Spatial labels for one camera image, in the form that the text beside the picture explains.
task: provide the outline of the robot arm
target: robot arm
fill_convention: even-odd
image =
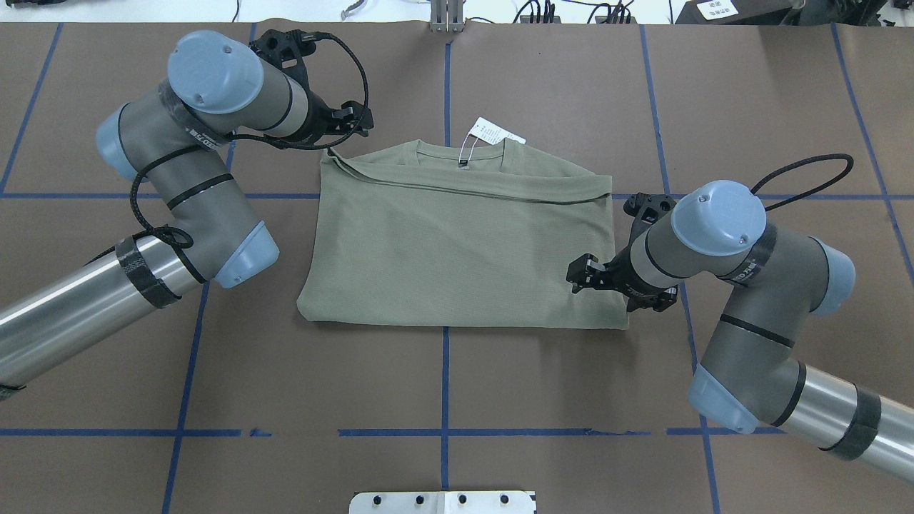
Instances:
[[[308,87],[302,57],[326,38],[335,39],[270,30],[249,48],[217,32],[191,33],[170,56],[168,78],[102,123],[104,160],[134,187],[148,179],[174,220],[0,311],[0,400],[198,285],[233,287],[276,261],[263,220],[211,150],[251,138],[231,135],[239,126],[280,148],[327,147],[314,145],[325,134],[343,136],[333,144],[367,135],[367,105],[333,111]]]
[[[831,314],[850,295],[850,259],[768,221],[736,182],[712,182],[673,205],[654,209],[650,227],[606,266],[588,254],[573,262],[575,290],[614,289],[635,301],[630,310],[663,310],[658,297],[703,271],[733,284],[697,367],[692,405],[736,432],[780,426],[914,484],[914,410],[790,356],[806,317]]]

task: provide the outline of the clothing tag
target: clothing tag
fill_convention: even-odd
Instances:
[[[475,135],[489,145],[498,145],[505,138],[514,139],[522,145],[526,144],[526,139],[523,137],[517,134],[511,134],[502,127],[482,117],[476,120],[476,124],[470,129],[470,135]]]
[[[705,2],[704,4],[696,4],[696,7],[701,11],[701,16],[704,16],[705,19],[708,20],[739,14],[739,11],[733,6],[733,2],[730,2],[730,0],[713,0],[712,2]]]

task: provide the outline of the blue joint cap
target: blue joint cap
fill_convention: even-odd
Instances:
[[[137,171],[127,159],[127,154],[123,151],[123,144],[121,143],[121,112],[126,106],[127,104],[125,103],[117,111],[112,112],[112,115],[108,116],[105,121],[101,122],[98,130],[95,131],[95,146],[99,149],[101,158],[108,166],[116,169],[121,177],[133,182]]]
[[[825,289],[825,296],[823,296],[822,302],[812,311],[812,314],[826,316],[838,310],[841,303],[854,291],[856,269],[850,257],[828,246],[818,238],[813,239],[822,246],[822,250],[825,252],[825,259],[828,261],[828,286]]]
[[[261,221],[250,231],[244,241],[231,254],[219,273],[216,282],[229,289],[269,268],[279,259],[280,249]]]
[[[230,37],[198,30],[181,37],[168,58],[168,81],[188,106],[225,114],[245,108],[263,87],[260,58]]]
[[[673,209],[673,232],[687,247],[710,257],[744,252],[765,231],[761,200],[732,180],[715,180],[689,193]]]
[[[701,364],[695,370],[688,402],[709,420],[740,434],[752,434],[760,421]]]

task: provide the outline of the white label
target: white label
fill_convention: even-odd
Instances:
[[[696,4],[696,7],[701,11],[701,16],[704,16],[705,19],[725,18],[739,14],[739,11],[730,0],[713,0],[704,4]]]
[[[505,138],[514,139],[521,145],[526,143],[526,139],[523,137],[517,134],[511,134],[502,127],[486,120],[485,118],[479,118],[476,120],[476,124],[473,125],[472,129],[470,129],[470,135],[475,135],[489,145],[498,145]]]

